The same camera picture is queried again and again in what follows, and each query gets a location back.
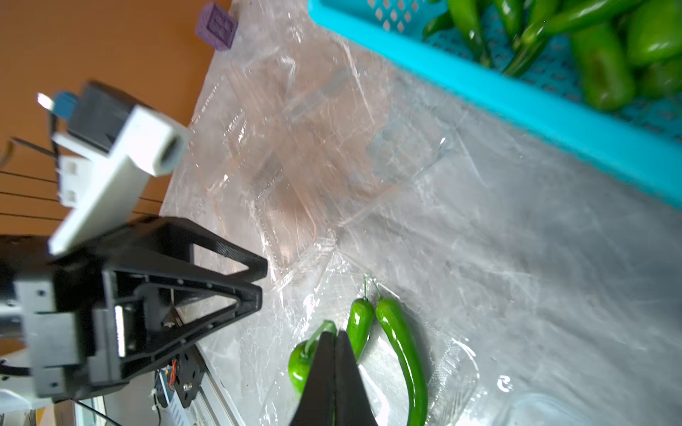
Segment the teal plastic mesh basket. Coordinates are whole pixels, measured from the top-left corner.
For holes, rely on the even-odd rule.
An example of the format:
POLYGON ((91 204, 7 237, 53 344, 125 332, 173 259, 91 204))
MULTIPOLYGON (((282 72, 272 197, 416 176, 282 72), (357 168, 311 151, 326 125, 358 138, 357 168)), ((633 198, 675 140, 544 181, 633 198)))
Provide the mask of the teal plastic mesh basket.
POLYGON ((566 37, 552 40, 521 78, 504 76, 513 50, 494 9, 481 19, 493 59, 493 69, 484 69, 456 30, 423 37, 446 9, 427 1, 308 3, 310 18, 323 28, 680 206, 679 102, 635 99, 612 114, 590 108, 566 37))

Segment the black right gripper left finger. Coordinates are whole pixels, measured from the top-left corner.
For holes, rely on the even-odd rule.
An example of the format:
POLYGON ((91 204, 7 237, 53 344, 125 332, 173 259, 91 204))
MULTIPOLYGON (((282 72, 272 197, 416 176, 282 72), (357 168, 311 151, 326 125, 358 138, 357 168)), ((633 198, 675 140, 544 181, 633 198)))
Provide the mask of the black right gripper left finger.
POLYGON ((323 332, 317 340, 313 363, 291 426, 324 425, 335 422, 336 335, 323 332))

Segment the purple embossed cube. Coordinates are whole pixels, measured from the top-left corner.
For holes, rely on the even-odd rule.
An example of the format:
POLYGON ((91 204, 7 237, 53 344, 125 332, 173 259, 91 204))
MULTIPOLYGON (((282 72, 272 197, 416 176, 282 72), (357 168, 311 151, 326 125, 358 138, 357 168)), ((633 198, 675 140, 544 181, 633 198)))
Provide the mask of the purple embossed cube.
POLYGON ((216 2, 208 3, 201 10, 195 27, 195 35, 216 51, 232 48, 238 29, 238 21, 216 2))

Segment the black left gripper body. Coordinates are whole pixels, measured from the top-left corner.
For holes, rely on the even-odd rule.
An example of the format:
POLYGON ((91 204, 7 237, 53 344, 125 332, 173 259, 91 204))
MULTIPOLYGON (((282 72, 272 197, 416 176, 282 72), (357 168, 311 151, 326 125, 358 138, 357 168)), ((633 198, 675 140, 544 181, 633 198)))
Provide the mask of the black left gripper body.
POLYGON ((96 355, 107 352, 92 311, 104 305, 97 273, 87 262, 59 260, 47 239, 1 238, 1 337, 21 340, 24 364, 8 362, 2 376, 30 380, 34 399, 87 399, 121 390, 96 355))

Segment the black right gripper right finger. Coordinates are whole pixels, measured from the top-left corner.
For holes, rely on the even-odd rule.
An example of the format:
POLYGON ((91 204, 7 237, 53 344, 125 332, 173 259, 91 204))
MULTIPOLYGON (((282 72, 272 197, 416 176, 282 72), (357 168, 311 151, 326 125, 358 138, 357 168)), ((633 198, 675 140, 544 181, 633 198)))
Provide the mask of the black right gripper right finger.
POLYGON ((377 426, 353 347, 344 330, 336 337, 334 355, 335 424, 377 426))

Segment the small green pepper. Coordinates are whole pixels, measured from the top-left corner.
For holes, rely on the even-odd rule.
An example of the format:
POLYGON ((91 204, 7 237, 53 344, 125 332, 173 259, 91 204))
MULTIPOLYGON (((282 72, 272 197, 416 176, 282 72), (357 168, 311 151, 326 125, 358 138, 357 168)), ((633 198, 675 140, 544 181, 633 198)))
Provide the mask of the small green pepper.
POLYGON ((408 426, 423 426, 428 417, 428 381, 417 340, 401 304, 384 297, 376 286, 375 315, 401 367, 408 392, 408 426))
POLYGON ((288 374, 295 396, 300 399, 314 362, 321 335, 325 332, 337 335, 337 327, 333 321, 326 319, 309 339, 299 343, 289 355, 288 374))
POLYGON ((362 297, 356 298, 350 306, 349 318, 346 324, 346 333, 353 349, 353 356, 357 363, 362 358, 362 353, 369 342, 372 324, 375 318, 375 308, 368 298, 369 276, 363 277, 362 297))

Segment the clear pepper container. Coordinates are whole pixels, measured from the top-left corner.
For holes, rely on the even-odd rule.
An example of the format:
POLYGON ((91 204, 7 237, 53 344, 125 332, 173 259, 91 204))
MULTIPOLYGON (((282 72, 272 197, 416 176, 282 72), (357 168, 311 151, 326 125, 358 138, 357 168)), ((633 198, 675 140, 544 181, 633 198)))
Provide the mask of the clear pepper container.
POLYGON ((369 325, 359 361, 365 395, 379 425, 408 422, 410 399, 424 425, 678 425, 681 390, 646 384, 653 367, 625 371, 586 342, 542 349, 492 329, 472 340, 428 314, 406 291, 387 287, 352 259, 331 254, 319 276, 290 282, 278 294, 281 340, 302 344, 323 324, 349 329, 357 313, 369 325), (422 379, 409 390, 389 337, 371 312, 380 296, 394 300, 413 339, 422 379))
POLYGON ((429 171, 470 115, 337 37, 260 39, 213 58, 163 211, 264 256, 269 287, 342 251, 409 289, 436 257, 401 217, 429 213, 429 171))

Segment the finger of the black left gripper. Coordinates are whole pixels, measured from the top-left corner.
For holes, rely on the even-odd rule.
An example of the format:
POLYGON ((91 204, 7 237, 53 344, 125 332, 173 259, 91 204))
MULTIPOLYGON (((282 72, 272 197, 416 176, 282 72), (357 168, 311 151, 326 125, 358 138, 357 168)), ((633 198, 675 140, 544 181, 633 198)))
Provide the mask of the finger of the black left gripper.
POLYGON ((118 298, 262 298, 256 285, 267 275, 264 257, 213 234, 186 218, 142 218, 101 239, 103 273, 118 298), (201 248, 243 269, 219 273, 199 266, 201 248))
POLYGON ((114 298, 115 379, 127 382, 158 369, 211 333, 258 312, 263 289, 229 276, 124 276, 114 298), (179 325, 179 312, 206 299, 223 305, 179 325))

